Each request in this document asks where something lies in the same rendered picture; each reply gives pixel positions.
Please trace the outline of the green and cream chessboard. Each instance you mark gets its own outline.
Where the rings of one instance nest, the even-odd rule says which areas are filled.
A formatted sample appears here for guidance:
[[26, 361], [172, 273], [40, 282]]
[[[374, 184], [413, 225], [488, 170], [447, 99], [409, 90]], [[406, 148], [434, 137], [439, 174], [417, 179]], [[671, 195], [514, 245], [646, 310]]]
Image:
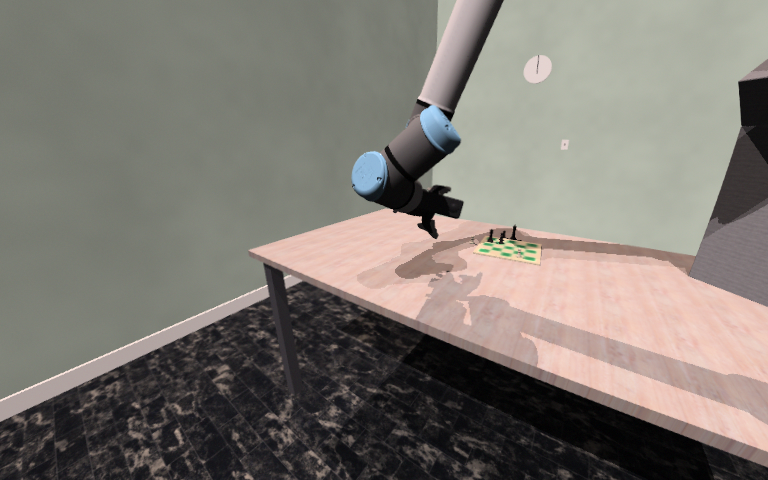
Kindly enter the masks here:
[[[540, 266], [541, 244], [504, 238], [504, 244], [500, 244], [498, 237], [492, 237], [494, 242], [487, 242], [488, 239], [485, 236], [473, 253]], [[522, 249], [521, 258], [516, 257], [518, 248]]]

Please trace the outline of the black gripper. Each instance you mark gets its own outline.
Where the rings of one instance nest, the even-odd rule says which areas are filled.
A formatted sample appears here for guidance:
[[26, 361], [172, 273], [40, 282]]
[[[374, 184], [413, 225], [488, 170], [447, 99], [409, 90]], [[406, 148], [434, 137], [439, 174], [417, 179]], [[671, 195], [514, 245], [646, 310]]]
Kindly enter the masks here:
[[[441, 186], [441, 185], [438, 185], [438, 186], [434, 185], [434, 186], [432, 186], [430, 188], [427, 188], [427, 190], [429, 192], [433, 192], [433, 193], [438, 193], [438, 194], [444, 195], [445, 193], [451, 192], [451, 187]], [[422, 217], [421, 218], [422, 222], [421, 223], [417, 223], [417, 226], [420, 229], [427, 231], [434, 239], [437, 239], [439, 234], [437, 233], [437, 229], [435, 228], [435, 220], [432, 219], [434, 217], [435, 213], [432, 213], [432, 212], [429, 212], [429, 211], [425, 211], [425, 210], [421, 210], [421, 209], [418, 209], [417, 207], [413, 211], [410, 211], [410, 212], [408, 212], [406, 214], [412, 215], [412, 216]], [[409, 214], [409, 213], [414, 213], [414, 214]]]

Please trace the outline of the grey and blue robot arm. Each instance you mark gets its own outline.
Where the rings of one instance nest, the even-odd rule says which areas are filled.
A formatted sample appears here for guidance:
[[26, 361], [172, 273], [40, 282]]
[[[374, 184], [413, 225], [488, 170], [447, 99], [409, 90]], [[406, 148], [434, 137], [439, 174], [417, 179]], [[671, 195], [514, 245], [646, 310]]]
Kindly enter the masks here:
[[461, 143], [450, 122], [503, 1], [456, 1], [410, 117], [416, 120], [380, 153], [367, 152], [354, 165], [352, 185], [359, 196], [393, 213], [420, 204], [421, 210], [460, 217], [462, 200], [424, 191], [417, 179]]

